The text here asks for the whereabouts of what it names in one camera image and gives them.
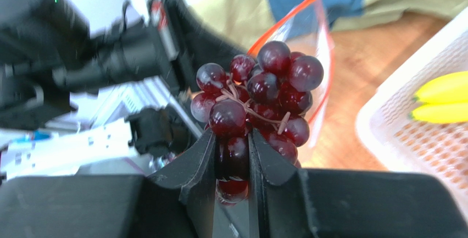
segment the black plastic part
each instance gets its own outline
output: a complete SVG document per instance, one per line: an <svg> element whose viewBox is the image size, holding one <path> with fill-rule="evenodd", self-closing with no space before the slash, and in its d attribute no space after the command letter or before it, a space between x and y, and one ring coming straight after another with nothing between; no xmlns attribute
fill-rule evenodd
<svg viewBox="0 0 468 238"><path fill-rule="evenodd" d="M190 87L192 91L200 90L195 76L202 65L217 63L229 71L232 58L246 53L204 28L188 10L184 0L161 1L180 51L176 63L184 74L185 88Z"/></svg>
<svg viewBox="0 0 468 238"><path fill-rule="evenodd" d="M0 237L211 237L214 143L215 137L205 133L177 158L180 162L147 179L108 175L7 181L0 187Z"/></svg>
<svg viewBox="0 0 468 238"><path fill-rule="evenodd" d="M36 130L49 120L76 109L70 95L54 86L0 75L0 127Z"/></svg>
<svg viewBox="0 0 468 238"><path fill-rule="evenodd" d="M468 237L450 193L420 174L296 169L250 137L250 238Z"/></svg>
<svg viewBox="0 0 468 238"><path fill-rule="evenodd" d="M11 75L82 66L87 21L69 0L0 0L0 61Z"/></svg>
<svg viewBox="0 0 468 238"><path fill-rule="evenodd" d="M146 108L127 117L133 133L130 145L140 154L154 157L169 152L180 154L194 142L194 137L179 115L171 107L155 110Z"/></svg>
<svg viewBox="0 0 468 238"><path fill-rule="evenodd" d="M169 61L155 30L145 27L143 20L140 20L128 27L119 41L102 47L82 69L54 70L55 82L63 90L84 92L152 76L170 75L161 66ZM168 85L178 87L177 79L172 78Z"/></svg>

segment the black mount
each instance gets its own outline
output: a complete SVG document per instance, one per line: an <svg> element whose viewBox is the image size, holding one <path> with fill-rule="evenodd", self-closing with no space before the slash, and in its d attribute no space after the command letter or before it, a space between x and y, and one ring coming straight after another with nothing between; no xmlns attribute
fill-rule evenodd
<svg viewBox="0 0 468 238"><path fill-rule="evenodd" d="M28 228L50 238L90 230L91 237L108 238L231 237L213 232L219 220L213 216L215 145L216 137L207 130L189 150L147 178L7 181L0 188L0 237L27 237ZM249 145L249 201L244 212L249 221L235 226L249 238L468 237L450 193L431 176L297 169L256 129Z"/></svg>

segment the grape stem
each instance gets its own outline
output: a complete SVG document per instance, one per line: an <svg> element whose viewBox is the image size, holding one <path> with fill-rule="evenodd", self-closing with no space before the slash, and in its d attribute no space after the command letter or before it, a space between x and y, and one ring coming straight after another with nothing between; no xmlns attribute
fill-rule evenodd
<svg viewBox="0 0 468 238"><path fill-rule="evenodd" d="M237 93L236 87L234 86L231 80L227 81L227 86L231 90L232 95L234 95L234 98L239 99L239 94Z"/></svg>
<svg viewBox="0 0 468 238"><path fill-rule="evenodd" d="M222 89L221 90L222 95L219 96L218 98L216 98L217 102L225 100L225 99L231 99L231 100L233 100L235 102L238 102L244 107L244 110L248 114L250 114L250 115L252 115L252 116L254 116L254 117L256 117L256 118L258 118L258 119L260 119L262 121L265 121L265 122L270 123L271 125L273 125L273 127L275 128L275 130L277 130L279 135L283 133L283 131L285 130L285 128L286 128L286 126L288 124L289 117L291 116L290 112L287 112L285 114L285 116L283 117L283 119L281 119L281 121L267 119L267 118L261 116L260 114L256 113L254 110L249 108L250 104L253 102L252 99L249 99L245 103L243 103L241 100L239 100L239 94L237 93L236 87L234 86L234 83L232 83L232 80L227 80L226 84L229 87L229 89L231 90L231 92L229 92L225 88Z"/></svg>
<svg viewBox="0 0 468 238"><path fill-rule="evenodd" d="M229 96L228 95L221 95L218 98L216 98L216 101L220 102L220 101L223 101L225 99L229 99Z"/></svg>

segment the artificial grape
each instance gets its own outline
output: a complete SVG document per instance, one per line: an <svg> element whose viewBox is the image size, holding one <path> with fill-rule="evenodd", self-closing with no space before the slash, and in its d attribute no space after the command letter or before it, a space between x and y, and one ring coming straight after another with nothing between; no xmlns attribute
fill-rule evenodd
<svg viewBox="0 0 468 238"><path fill-rule="evenodd" d="M295 115L290 116L283 134L288 137L295 146L299 147L304 145L309 139L309 124L304 118Z"/></svg>
<svg viewBox="0 0 468 238"><path fill-rule="evenodd" d="M216 103L216 95L201 92L193 98L190 103L190 111L197 121L208 122L208 116L211 108Z"/></svg>
<svg viewBox="0 0 468 238"><path fill-rule="evenodd" d="M294 143L289 140L285 135L279 135L276 132L262 132L261 134L268 142L268 144L282 157L288 160L291 164L295 164L297 161L297 147Z"/></svg>
<svg viewBox="0 0 468 238"><path fill-rule="evenodd" d="M219 137L243 136L246 129L244 106L231 99L216 102L211 108L208 123Z"/></svg>
<svg viewBox="0 0 468 238"><path fill-rule="evenodd" d="M278 78L272 73L258 73L247 82L247 91L255 102L274 103L280 91Z"/></svg>
<svg viewBox="0 0 468 238"><path fill-rule="evenodd" d="M217 179L223 181L249 179L249 145L246 137L218 139L215 158Z"/></svg>
<svg viewBox="0 0 468 238"><path fill-rule="evenodd" d="M256 64L253 67L253 69L250 71L248 78L251 79L253 76L255 76L256 74L261 73L261 72L263 72L263 69L261 69L259 64Z"/></svg>
<svg viewBox="0 0 468 238"><path fill-rule="evenodd" d="M305 54L302 52L298 52L298 51L291 52L291 63L293 63L296 58L303 57L303 56L305 56Z"/></svg>
<svg viewBox="0 0 468 238"><path fill-rule="evenodd" d="M224 160L226 155L226 144L228 139L218 138L215 147L215 176L218 180L227 181L229 176L225 174Z"/></svg>
<svg viewBox="0 0 468 238"><path fill-rule="evenodd" d="M261 47L257 59L263 70L281 77L287 74L291 65L291 51L284 42L271 41Z"/></svg>
<svg viewBox="0 0 468 238"><path fill-rule="evenodd" d="M297 58L289 69L288 81L298 91L314 90L323 79L324 67L312 56Z"/></svg>
<svg viewBox="0 0 468 238"><path fill-rule="evenodd" d="M221 94L221 89L226 87L226 72L216 63L207 63L197 71L197 84L202 91L213 94Z"/></svg>
<svg viewBox="0 0 468 238"><path fill-rule="evenodd" d="M250 99L249 92L244 86L236 85L236 91L237 91L237 94L239 95L239 100L241 100L241 102L246 102Z"/></svg>
<svg viewBox="0 0 468 238"><path fill-rule="evenodd" d="M233 137L224 147L222 166L230 180L249 179L249 143L245 137Z"/></svg>
<svg viewBox="0 0 468 238"><path fill-rule="evenodd" d="M249 194L249 181L216 181L216 194L222 201L238 203L245 200Z"/></svg>
<svg viewBox="0 0 468 238"><path fill-rule="evenodd" d="M289 82L281 84L278 101L283 112L303 114L312 107L312 94L309 91L297 91Z"/></svg>
<svg viewBox="0 0 468 238"><path fill-rule="evenodd" d="M266 118L269 120L279 119L278 109L275 107L274 104L265 105L265 104L252 102L249 108L263 118ZM248 118L255 128L264 129L265 127L269 127L269 126L272 127L271 123L264 121L262 119L259 119L258 117L255 117L251 114L248 114Z"/></svg>
<svg viewBox="0 0 468 238"><path fill-rule="evenodd" d="M248 80L252 68L255 66L255 60L248 55L237 55L231 60L232 79L243 83Z"/></svg>

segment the bunch of grapes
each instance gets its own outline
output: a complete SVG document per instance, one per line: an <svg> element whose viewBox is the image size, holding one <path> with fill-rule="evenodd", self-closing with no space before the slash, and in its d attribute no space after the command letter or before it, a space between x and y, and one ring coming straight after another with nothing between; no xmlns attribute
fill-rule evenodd
<svg viewBox="0 0 468 238"><path fill-rule="evenodd" d="M258 62L241 54L231 61L230 73L215 63L199 68L197 84L203 91L191 104L193 116L207 123L218 138L216 193L223 204L248 197L249 145L252 128L291 164L300 167L297 147L309 138L304 115L312 106L324 69L318 59L291 52L280 41L266 43Z"/></svg>

